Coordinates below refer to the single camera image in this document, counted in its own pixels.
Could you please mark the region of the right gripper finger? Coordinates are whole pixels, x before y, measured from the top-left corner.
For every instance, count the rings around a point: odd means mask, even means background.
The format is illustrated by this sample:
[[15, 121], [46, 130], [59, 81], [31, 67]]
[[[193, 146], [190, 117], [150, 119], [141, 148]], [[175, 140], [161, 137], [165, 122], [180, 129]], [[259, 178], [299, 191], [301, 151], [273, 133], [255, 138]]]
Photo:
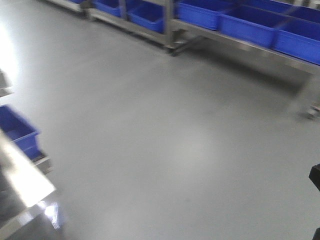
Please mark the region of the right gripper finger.
[[309, 172], [309, 179], [320, 191], [320, 164], [314, 165]]

